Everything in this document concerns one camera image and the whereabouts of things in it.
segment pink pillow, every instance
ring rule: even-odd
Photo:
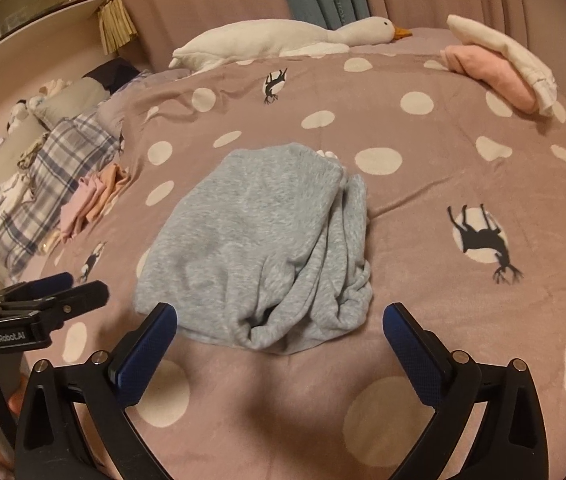
[[[522,112],[538,110],[534,90],[501,54],[479,45],[451,45],[441,56],[452,72],[484,81]]]

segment white shelf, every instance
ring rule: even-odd
[[[56,10],[0,40],[0,66],[36,42],[68,26],[88,19],[106,0],[83,0]]]

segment bolt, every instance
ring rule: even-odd
[[[524,372],[525,370],[527,370],[527,363],[525,361],[523,361],[522,359],[514,359],[512,361],[512,365],[519,372]]]
[[[109,358],[109,354],[103,350],[99,350],[98,352],[94,352],[92,354],[92,362],[95,365],[101,365],[103,364],[105,361],[107,361]]]
[[[34,365],[34,371],[36,373],[41,373],[44,370],[47,370],[49,366],[49,361],[47,359],[41,359]]]
[[[462,350],[457,350],[456,352],[454,352],[452,354],[452,357],[453,357],[454,361],[456,361],[458,364],[461,364],[461,365],[464,365],[464,364],[467,364],[468,362],[470,362],[469,355],[467,355],[467,353],[463,352]]]

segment bed sheet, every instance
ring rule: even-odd
[[[450,349],[479,362],[529,364],[550,477],[562,479],[563,96],[555,113],[521,115],[483,84],[442,70],[439,59],[414,55],[255,60],[149,88],[123,126],[130,185],[93,226],[56,248],[44,270],[103,280],[111,299],[28,359],[63,365],[113,348],[141,322],[135,285],[178,201],[236,148],[300,142],[335,153],[367,184],[367,322],[291,356],[177,336],[128,410],[150,449],[179,479],[388,478],[432,415],[383,336],[384,307],[402,301]],[[469,434],[448,476],[460,468]]]

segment plaid fabric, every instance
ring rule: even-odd
[[[60,220],[79,179],[114,158],[118,140],[96,122],[96,108],[63,119],[50,132],[31,169],[33,202],[22,203],[0,226],[0,261],[19,276]]]

